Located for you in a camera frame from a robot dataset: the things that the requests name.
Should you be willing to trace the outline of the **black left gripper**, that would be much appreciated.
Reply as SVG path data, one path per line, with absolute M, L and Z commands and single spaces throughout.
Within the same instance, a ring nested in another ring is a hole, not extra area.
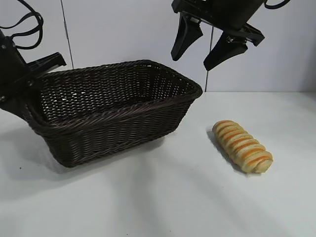
M 28 102 L 39 87 L 38 78 L 66 66 L 63 56 L 53 53 L 26 63 L 13 41 L 0 34 L 0 108 L 21 119 L 29 119 L 32 113 Z

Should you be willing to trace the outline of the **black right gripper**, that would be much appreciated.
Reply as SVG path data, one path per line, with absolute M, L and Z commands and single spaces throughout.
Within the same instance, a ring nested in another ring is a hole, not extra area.
M 207 71 L 248 50 L 246 41 L 259 45 L 265 38 L 247 22 L 263 4 L 262 0 L 174 0 L 175 13 L 181 12 L 178 32 L 171 50 L 173 61 L 203 36 L 201 21 L 223 31 L 203 64 Z

